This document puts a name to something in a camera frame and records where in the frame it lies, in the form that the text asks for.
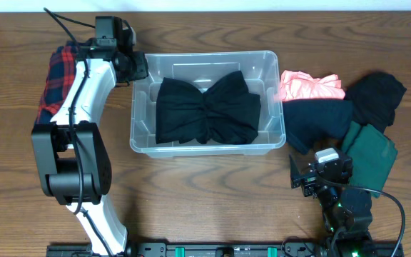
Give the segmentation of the black garment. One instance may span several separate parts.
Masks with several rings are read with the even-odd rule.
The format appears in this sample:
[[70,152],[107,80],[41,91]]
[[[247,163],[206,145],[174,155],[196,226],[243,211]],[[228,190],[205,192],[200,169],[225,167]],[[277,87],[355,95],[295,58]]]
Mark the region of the black garment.
[[345,100],[353,104],[352,120],[370,124],[384,133],[395,120],[395,110],[407,89],[393,75],[374,72],[362,77],[345,92]]
[[249,92],[241,71],[231,72],[207,91],[164,78],[156,100],[156,143],[251,144],[258,137],[260,96]]

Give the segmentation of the red navy plaid shirt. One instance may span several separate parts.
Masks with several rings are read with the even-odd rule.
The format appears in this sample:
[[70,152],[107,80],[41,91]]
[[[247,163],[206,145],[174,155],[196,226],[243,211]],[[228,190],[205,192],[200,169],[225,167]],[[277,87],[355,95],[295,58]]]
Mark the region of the red navy plaid shirt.
[[49,124],[59,112],[76,77],[77,53],[77,47],[71,42],[52,53],[35,124]]

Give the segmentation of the dark green garment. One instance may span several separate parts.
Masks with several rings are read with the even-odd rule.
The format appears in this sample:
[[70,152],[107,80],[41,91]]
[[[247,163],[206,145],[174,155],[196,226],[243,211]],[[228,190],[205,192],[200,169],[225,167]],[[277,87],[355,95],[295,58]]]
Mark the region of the dark green garment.
[[398,154],[393,141],[371,124],[352,121],[341,150],[352,159],[351,186],[383,190]]

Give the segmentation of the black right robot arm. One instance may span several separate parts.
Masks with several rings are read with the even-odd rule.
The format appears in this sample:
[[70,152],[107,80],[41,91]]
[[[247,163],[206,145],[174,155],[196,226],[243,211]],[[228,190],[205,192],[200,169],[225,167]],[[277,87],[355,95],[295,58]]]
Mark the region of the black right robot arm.
[[291,187],[319,201],[329,234],[311,249],[314,256],[364,256],[371,249],[371,195],[349,184],[352,170],[352,159],[336,148],[317,152],[305,168],[290,157]]

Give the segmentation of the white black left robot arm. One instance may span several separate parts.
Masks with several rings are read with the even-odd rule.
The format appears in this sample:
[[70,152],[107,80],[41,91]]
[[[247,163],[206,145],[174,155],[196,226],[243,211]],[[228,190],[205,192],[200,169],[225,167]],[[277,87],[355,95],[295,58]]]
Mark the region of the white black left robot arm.
[[99,132],[110,92],[148,75],[146,57],[134,51],[136,34],[116,16],[97,16],[93,38],[70,39],[49,61],[46,85],[31,132],[45,195],[76,216],[89,243],[52,245],[48,256],[135,256],[109,191],[112,173]]

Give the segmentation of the clear plastic storage bin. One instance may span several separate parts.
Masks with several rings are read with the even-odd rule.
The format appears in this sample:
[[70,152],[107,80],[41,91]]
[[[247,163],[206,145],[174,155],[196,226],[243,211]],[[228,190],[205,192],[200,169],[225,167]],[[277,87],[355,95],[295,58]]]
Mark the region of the clear plastic storage bin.
[[[151,158],[206,155],[264,155],[286,142],[283,106],[276,99],[280,84],[277,55],[266,51],[146,54],[148,77],[133,83],[129,144]],[[248,89],[260,97],[258,137],[251,144],[156,143],[156,99],[164,78],[186,81],[201,92],[225,75],[241,71]]]

